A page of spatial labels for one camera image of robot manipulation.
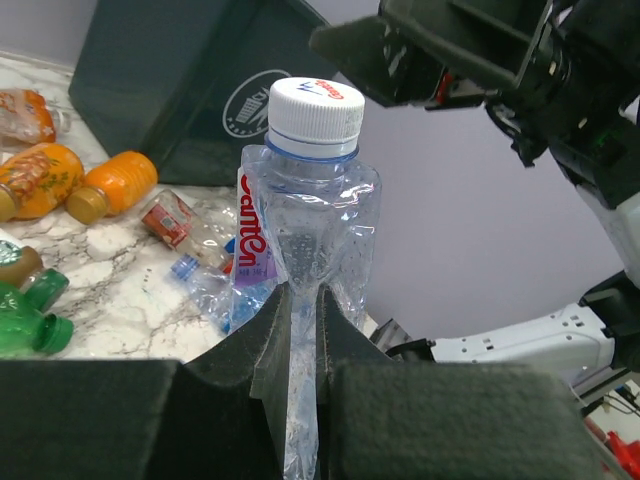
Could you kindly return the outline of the crushed Ganten water bottle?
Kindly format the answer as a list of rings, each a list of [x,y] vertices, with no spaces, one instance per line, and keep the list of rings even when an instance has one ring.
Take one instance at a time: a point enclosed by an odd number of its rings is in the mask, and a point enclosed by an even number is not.
[[[316,473],[320,288],[332,289],[352,324],[366,316],[382,188],[378,172],[358,159],[364,109],[351,86],[279,79],[269,90],[264,142],[242,151],[231,323],[246,322],[277,284],[290,287],[287,479]]]

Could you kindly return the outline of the green plastic bottle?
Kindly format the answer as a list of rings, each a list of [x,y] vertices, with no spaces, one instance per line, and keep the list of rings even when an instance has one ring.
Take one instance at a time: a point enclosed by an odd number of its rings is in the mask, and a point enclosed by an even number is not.
[[[74,324],[50,313],[69,285],[68,278],[47,269],[25,290],[1,283],[1,357],[53,355],[70,343]]]

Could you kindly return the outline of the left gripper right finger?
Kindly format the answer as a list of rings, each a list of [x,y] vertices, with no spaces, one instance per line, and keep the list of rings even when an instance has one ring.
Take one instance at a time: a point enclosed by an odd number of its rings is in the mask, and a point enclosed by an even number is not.
[[[568,388],[515,364],[397,362],[328,287],[317,318],[322,479],[603,479],[612,451]]]

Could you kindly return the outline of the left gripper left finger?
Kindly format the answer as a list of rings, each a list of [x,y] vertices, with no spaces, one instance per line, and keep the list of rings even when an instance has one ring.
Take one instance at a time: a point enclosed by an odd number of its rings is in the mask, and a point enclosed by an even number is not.
[[[5,479],[278,479],[291,291],[177,360],[6,360]]]

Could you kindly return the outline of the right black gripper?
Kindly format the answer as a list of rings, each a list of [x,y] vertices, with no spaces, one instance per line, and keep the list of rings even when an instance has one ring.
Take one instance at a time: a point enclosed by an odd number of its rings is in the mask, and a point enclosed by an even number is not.
[[[382,1],[310,47],[384,107],[437,103],[447,73],[470,81],[525,165],[639,94],[636,1]]]

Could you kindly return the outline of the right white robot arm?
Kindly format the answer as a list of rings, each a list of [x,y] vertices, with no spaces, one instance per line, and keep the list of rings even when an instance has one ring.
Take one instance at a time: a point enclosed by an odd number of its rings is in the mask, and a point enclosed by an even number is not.
[[[374,1],[311,37],[368,99],[360,159],[382,182],[377,319],[435,338],[549,313],[619,269],[587,206],[544,159],[619,122],[639,81],[633,1]],[[541,176],[528,186],[518,176]]]

